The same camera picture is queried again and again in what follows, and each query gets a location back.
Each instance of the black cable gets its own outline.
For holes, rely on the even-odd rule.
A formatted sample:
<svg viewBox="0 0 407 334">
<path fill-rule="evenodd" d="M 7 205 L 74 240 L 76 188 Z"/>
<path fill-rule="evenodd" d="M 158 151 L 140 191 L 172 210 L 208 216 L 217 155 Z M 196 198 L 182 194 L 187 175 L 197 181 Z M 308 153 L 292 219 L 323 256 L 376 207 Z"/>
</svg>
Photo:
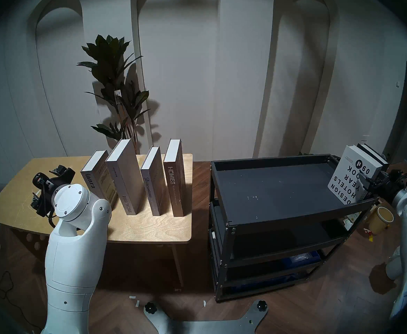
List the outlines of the black cable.
<svg viewBox="0 0 407 334">
<path fill-rule="evenodd" d="M 8 297 L 7 294 L 8 294 L 8 292 L 10 292 L 10 291 L 12 291 L 12 290 L 14 289 L 14 282 L 12 281 L 12 276 L 10 275 L 10 272 L 9 272 L 8 270 L 6 270 L 6 271 L 3 273 L 3 275 L 2 275 L 2 277 L 1 277 L 1 279 L 0 279 L 0 284 L 1 284 L 1 282 L 3 281 L 4 276 L 6 275 L 6 273 L 9 275 L 10 283 L 12 284 L 12 286 L 11 286 L 9 289 L 7 289 L 6 291 L 0 288 L 0 291 L 1 291 L 1 292 L 4 292 L 4 297 L 1 297 L 1 296 L 0 296 L 0 298 L 1 298 L 1 299 L 6 299 L 6 300 L 9 302 L 10 305 L 12 305 L 12 306 L 14 306 L 14 307 L 20 309 L 21 315 L 23 316 L 24 320 L 25 320 L 28 324 L 30 324 L 31 326 L 33 326 L 33 327 L 35 327 L 35 328 L 38 328 L 38 329 L 40 330 L 40 332 L 41 332 L 43 329 L 42 329 L 41 327 L 39 327 L 38 325 L 35 325 L 35 324 L 29 322 L 29 321 L 27 320 L 26 316 L 24 315 L 23 310 L 22 310 L 18 305 L 14 304 L 14 303 L 12 303 L 12 302 L 10 301 L 10 299 L 9 299 L 9 297 Z"/>
</svg>

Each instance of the book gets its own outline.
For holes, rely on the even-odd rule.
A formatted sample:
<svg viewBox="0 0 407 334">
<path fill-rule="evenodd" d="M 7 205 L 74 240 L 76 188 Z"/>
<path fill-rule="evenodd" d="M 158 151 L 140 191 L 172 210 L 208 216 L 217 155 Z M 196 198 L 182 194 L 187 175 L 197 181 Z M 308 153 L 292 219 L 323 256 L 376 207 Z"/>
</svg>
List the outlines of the book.
<svg viewBox="0 0 407 334">
<path fill-rule="evenodd" d="M 346 146 L 327 187 L 343 204 L 356 203 L 367 195 L 358 174 L 362 172 L 375 179 L 382 167 L 381 163 L 358 147 Z"/>
<path fill-rule="evenodd" d="M 112 205 L 116 198 L 116 190 L 111 175 L 106 167 L 108 157 L 106 150 L 96 150 L 80 171 L 91 193 L 100 199 L 106 199 Z"/>
<path fill-rule="evenodd" d="M 383 159 L 383 157 L 380 156 L 380 154 L 374 150 L 372 147 L 370 147 L 367 143 L 364 145 L 358 144 L 358 148 L 366 152 L 368 155 L 371 155 L 376 161 L 378 161 L 383 167 L 381 168 L 381 171 L 386 172 L 387 168 L 389 167 L 389 163 Z"/>
<path fill-rule="evenodd" d="M 131 139 L 122 139 L 106 159 L 106 166 L 126 215 L 136 215 L 143 195 L 143 181 Z"/>
<path fill-rule="evenodd" d="M 170 140 L 165 154 L 164 169 L 173 216 L 184 216 L 185 170 L 180 140 Z"/>
<path fill-rule="evenodd" d="M 159 216 L 161 214 L 160 204 L 166 187 L 159 147 L 151 147 L 140 168 L 140 172 L 142 173 L 151 212 L 154 216 Z"/>
</svg>

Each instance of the herringbone floor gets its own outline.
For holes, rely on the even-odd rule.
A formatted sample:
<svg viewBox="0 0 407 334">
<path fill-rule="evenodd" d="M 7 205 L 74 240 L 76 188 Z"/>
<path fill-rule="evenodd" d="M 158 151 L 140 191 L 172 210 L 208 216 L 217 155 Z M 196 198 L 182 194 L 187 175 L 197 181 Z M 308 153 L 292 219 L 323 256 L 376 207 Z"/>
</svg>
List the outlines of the herringbone floor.
<svg viewBox="0 0 407 334">
<path fill-rule="evenodd" d="M 193 170 L 193 235 L 183 246 L 185 286 L 180 288 L 171 250 L 167 247 L 108 244 L 99 285 L 91 299 L 90 333 L 156 333 L 143 305 L 156 300 L 179 320 L 224 320 L 241 317 L 258 298 L 269 312 L 257 333 L 378 333 L 387 326 L 399 288 L 385 279 L 380 266 L 399 245 L 400 223 L 373 242 L 357 231 L 306 284 L 260 296 L 216 304 L 207 253 L 209 163 Z M 9 270 L 14 289 L 9 298 L 26 317 L 43 327 L 46 321 L 44 265 L 8 228 L 0 229 L 0 278 Z M 136 308 L 136 296 L 140 307 Z M 0 299 L 0 306 L 27 330 L 18 309 Z"/>
</svg>

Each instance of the light wood tabletop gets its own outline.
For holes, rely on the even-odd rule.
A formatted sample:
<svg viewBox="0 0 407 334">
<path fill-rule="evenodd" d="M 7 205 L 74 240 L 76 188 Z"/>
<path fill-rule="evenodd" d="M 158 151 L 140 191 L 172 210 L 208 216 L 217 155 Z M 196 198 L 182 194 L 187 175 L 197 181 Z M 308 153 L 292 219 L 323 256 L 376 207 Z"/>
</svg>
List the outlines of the light wood tabletop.
<svg viewBox="0 0 407 334">
<path fill-rule="evenodd" d="M 146 155 L 137 155 L 139 166 L 142 165 Z M 89 160 L 89 157 L 57 157 L 35 158 L 28 162 L 24 168 L 6 185 L 0 193 L 0 224 L 4 224 L 23 231 L 49 235 L 52 227 L 47 218 L 38 216 L 30 206 L 32 192 L 37 188 L 32 179 L 38 172 L 48 177 L 53 176 L 49 170 L 56 169 L 58 165 L 71 168 L 75 171 L 72 183 L 87 187 L 80 170 Z M 186 183 L 186 216 L 174 217 L 168 191 L 165 190 L 161 203 L 161 216 L 153 216 L 146 194 L 142 198 L 139 212 L 135 216 L 127 216 L 120 199 L 118 198 L 112 209 L 112 217 L 108 226 L 108 241 L 119 243 L 186 243 L 191 239 L 192 224 L 192 179 L 193 155 L 184 154 L 184 169 Z"/>
</svg>

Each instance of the hardcover book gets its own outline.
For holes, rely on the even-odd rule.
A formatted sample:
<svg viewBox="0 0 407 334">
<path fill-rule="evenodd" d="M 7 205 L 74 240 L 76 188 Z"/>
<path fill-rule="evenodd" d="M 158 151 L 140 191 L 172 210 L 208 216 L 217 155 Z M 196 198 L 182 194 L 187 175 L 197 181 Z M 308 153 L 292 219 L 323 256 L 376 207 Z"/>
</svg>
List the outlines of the hardcover book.
<svg viewBox="0 0 407 334">
<path fill-rule="evenodd" d="M 358 174 L 361 172 L 375 179 L 382 167 L 383 165 L 363 150 L 356 146 L 347 146 L 328 188 L 343 204 L 356 203 L 367 195 Z"/>
<path fill-rule="evenodd" d="M 170 140 L 165 154 L 164 169 L 173 216 L 184 216 L 185 171 L 182 142 L 180 140 Z"/>
<path fill-rule="evenodd" d="M 159 147 L 151 147 L 140 172 L 151 212 L 154 216 L 159 216 L 161 215 L 160 204 L 165 191 L 165 177 Z"/>
<path fill-rule="evenodd" d="M 143 181 L 131 139 L 122 139 L 106 165 L 127 215 L 136 215 L 143 195 Z"/>
<path fill-rule="evenodd" d="M 108 152 L 106 150 L 96 150 L 80 173 L 90 192 L 112 204 L 115 200 L 116 191 L 105 164 L 107 157 Z"/>
</svg>

